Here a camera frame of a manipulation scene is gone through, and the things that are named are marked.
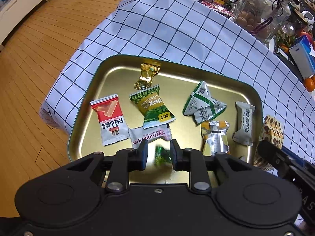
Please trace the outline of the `gold teal tin tray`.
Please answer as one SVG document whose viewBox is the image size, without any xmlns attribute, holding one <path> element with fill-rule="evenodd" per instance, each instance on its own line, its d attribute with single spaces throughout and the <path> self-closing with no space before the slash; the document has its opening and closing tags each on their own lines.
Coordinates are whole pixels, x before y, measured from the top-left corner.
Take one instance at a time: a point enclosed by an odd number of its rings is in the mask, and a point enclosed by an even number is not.
<svg viewBox="0 0 315 236">
<path fill-rule="evenodd" d="M 230 124 L 227 141 L 232 158 L 227 162 L 237 177 L 254 177 L 258 169 L 246 171 L 239 156 L 253 162 L 255 147 L 234 142 L 233 133 L 238 128 L 238 101 L 255 107 L 253 114 L 253 141 L 258 141 L 262 128 L 262 104 L 258 93 L 250 85 L 201 69 L 166 61 L 138 56 L 116 55 L 105 60 L 93 77 L 79 109 L 72 130 L 68 151 L 71 166 L 66 178 L 78 183 L 92 181 L 101 183 L 105 163 L 121 149 L 130 148 L 132 139 L 119 140 L 103 145 L 101 131 L 110 136 L 121 137 L 121 123 L 110 121 L 118 108 L 122 109 L 124 121 L 129 128 L 146 126 L 153 129 L 158 123 L 171 129 L 173 138 L 182 148 L 200 150 L 203 147 L 201 127 L 192 116 L 182 110 L 193 89 L 205 82 L 203 92 L 226 105 L 220 120 Z"/>
</svg>

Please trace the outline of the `small green candy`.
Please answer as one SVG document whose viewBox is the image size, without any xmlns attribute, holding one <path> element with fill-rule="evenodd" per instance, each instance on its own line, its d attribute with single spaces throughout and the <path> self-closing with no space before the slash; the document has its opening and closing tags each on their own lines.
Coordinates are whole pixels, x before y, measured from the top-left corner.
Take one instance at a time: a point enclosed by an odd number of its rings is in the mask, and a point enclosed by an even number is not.
<svg viewBox="0 0 315 236">
<path fill-rule="evenodd" d="M 155 147 L 154 166 L 155 168 L 170 168 L 172 166 L 170 151 L 168 149 L 165 149 L 163 146 Z"/>
</svg>

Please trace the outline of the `gold candy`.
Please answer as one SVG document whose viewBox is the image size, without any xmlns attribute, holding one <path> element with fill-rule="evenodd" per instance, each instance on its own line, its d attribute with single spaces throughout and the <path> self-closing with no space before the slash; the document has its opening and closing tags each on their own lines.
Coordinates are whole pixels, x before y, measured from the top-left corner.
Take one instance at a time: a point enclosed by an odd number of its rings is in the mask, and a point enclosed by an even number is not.
<svg viewBox="0 0 315 236">
<path fill-rule="evenodd" d="M 153 77 L 160 71 L 160 65 L 151 65 L 148 63 L 142 63 L 141 74 L 139 79 L 134 84 L 134 89 L 142 90 L 150 88 L 153 82 Z"/>
</svg>

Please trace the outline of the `green white Suibianguo packet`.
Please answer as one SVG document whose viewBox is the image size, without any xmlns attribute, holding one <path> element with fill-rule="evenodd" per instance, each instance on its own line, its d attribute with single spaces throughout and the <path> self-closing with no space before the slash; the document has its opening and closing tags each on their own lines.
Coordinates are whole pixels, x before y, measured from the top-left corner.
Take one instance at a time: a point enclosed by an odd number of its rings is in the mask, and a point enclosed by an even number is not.
<svg viewBox="0 0 315 236">
<path fill-rule="evenodd" d="M 198 83 L 188 97 L 183 108 L 183 115 L 194 116 L 196 124 L 217 118 L 227 108 L 227 105 L 213 98 L 205 81 Z"/>
</svg>

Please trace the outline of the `red white hawthorn packet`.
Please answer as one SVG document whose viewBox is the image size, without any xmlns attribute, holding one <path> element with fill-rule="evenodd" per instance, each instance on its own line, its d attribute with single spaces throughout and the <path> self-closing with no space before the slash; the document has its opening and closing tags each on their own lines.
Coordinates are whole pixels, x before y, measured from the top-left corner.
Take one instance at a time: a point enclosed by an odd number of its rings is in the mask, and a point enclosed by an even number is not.
<svg viewBox="0 0 315 236">
<path fill-rule="evenodd" d="M 98 116 L 103 146 L 114 144 L 130 137 L 129 127 L 123 116 L 117 94 L 93 100 L 90 102 L 90 105 Z"/>
</svg>

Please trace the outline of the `blue checked tablecloth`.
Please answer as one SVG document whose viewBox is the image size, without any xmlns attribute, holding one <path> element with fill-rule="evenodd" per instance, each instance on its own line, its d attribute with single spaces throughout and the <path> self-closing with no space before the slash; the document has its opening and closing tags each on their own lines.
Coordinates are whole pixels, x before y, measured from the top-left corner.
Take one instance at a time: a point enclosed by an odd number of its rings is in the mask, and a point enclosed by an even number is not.
<svg viewBox="0 0 315 236">
<path fill-rule="evenodd" d="M 40 108 L 50 126 L 70 133 L 96 69 L 116 54 L 168 60 L 253 86 L 263 113 L 280 120 L 284 145 L 314 162 L 314 100 L 265 45 L 194 0 L 123 0 L 82 42 Z"/>
</svg>

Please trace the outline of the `loose mandarin front left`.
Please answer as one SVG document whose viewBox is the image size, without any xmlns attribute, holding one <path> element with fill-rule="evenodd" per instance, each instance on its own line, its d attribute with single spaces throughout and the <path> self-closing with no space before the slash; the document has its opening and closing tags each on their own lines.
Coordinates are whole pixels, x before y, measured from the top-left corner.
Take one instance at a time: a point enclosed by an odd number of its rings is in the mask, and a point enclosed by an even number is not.
<svg viewBox="0 0 315 236">
<path fill-rule="evenodd" d="M 313 81 L 313 77 L 305 78 L 303 80 L 303 84 L 308 92 L 313 92 L 315 90 L 315 83 Z"/>
</svg>

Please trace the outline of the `white cabinet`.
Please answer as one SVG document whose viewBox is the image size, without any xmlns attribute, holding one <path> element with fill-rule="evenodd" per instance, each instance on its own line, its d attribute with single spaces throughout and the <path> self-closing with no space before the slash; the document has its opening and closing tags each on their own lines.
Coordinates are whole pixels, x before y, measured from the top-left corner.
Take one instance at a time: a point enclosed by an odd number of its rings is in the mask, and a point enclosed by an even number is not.
<svg viewBox="0 0 315 236">
<path fill-rule="evenodd" d="M 1 50 L 3 41 L 15 26 L 42 1 L 44 0 L 9 0 L 1 8 Z"/>
</svg>

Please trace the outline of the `brown patterned snack packet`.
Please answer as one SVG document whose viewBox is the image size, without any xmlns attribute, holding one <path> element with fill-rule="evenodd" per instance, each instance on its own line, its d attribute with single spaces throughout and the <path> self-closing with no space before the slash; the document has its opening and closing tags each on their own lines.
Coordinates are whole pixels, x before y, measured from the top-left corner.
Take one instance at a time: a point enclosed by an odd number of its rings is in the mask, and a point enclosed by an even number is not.
<svg viewBox="0 0 315 236">
<path fill-rule="evenodd" d="M 274 146 L 281 149 L 284 142 L 283 134 L 283 126 L 281 125 L 281 122 L 269 114 L 266 115 L 264 117 L 263 127 L 259 135 L 259 142 L 262 140 L 267 140 Z M 270 165 L 267 160 L 258 154 L 258 151 L 256 151 L 254 156 L 254 166 L 264 171 L 271 171 L 273 169 L 272 165 Z"/>
</svg>

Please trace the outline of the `blue tissue pack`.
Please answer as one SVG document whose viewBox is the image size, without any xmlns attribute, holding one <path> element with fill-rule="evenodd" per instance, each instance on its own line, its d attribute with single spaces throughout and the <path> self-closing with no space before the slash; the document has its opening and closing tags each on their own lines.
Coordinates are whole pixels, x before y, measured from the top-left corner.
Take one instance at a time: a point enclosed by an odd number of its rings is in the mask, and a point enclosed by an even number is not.
<svg viewBox="0 0 315 236">
<path fill-rule="evenodd" d="M 297 65 L 303 79 L 314 75 L 314 49 L 308 38 L 303 35 L 296 39 L 289 54 Z"/>
</svg>

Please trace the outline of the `glass storage jar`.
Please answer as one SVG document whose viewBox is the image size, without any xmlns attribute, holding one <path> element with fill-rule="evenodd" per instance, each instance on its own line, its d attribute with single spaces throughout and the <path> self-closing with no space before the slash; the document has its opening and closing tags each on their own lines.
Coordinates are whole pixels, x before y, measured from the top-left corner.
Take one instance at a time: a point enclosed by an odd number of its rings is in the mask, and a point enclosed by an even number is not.
<svg viewBox="0 0 315 236">
<path fill-rule="evenodd" d="M 232 20 L 262 43 L 267 43 L 291 15 L 298 0 L 238 0 Z"/>
</svg>

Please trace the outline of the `pink white hawthorn strip packet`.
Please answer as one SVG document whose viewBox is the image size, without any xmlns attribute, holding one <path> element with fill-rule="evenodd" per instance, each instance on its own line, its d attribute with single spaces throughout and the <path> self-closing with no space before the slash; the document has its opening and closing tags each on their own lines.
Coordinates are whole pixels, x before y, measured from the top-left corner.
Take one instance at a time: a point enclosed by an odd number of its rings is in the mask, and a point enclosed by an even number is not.
<svg viewBox="0 0 315 236">
<path fill-rule="evenodd" d="M 171 130 L 168 124 L 147 129 L 144 129 L 143 127 L 130 128 L 128 132 L 134 149 L 140 146 L 142 140 L 151 143 L 159 138 L 165 141 L 170 141 L 172 139 Z"/>
</svg>

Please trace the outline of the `yellow silver snack packet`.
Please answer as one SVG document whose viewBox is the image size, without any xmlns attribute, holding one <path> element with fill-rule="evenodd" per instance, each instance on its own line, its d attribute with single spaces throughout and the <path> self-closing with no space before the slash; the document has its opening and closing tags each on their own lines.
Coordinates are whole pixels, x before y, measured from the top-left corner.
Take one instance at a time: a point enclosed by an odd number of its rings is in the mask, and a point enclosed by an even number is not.
<svg viewBox="0 0 315 236">
<path fill-rule="evenodd" d="M 201 135 L 204 140 L 203 154 L 214 156 L 217 152 L 229 153 L 227 131 L 230 124 L 227 121 L 205 121 L 201 123 Z"/>
</svg>

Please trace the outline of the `white sesame snack packet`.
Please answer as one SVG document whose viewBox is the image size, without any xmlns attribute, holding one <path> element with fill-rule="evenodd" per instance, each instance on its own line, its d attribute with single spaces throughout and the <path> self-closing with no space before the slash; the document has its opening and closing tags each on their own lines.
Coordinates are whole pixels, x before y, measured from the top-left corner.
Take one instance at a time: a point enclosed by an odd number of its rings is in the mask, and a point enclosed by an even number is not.
<svg viewBox="0 0 315 236">
<path fill-rule="evenodd" d="M 238 130 L 233 133 L 232 140 L 244 146 L 253 146 L 253 113 L 255 106 L 236 101 L 238 111 Z"/>
</svg>

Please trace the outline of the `green yellow pea packet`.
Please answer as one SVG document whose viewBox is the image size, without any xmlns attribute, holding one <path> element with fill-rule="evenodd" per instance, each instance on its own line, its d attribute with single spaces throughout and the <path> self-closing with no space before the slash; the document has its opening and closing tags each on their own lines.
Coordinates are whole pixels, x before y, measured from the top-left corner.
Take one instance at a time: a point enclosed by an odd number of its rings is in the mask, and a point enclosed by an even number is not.
<svg viewBox="0 0 315 236">
<path fill-rule="evenodd" d="M 159 85 L 130 94 L 129 99 L 144 116 L 144 129 L 168 124 L 176 119 L 173 113 L 165 106 L 160 96 Z"/>
</svg>

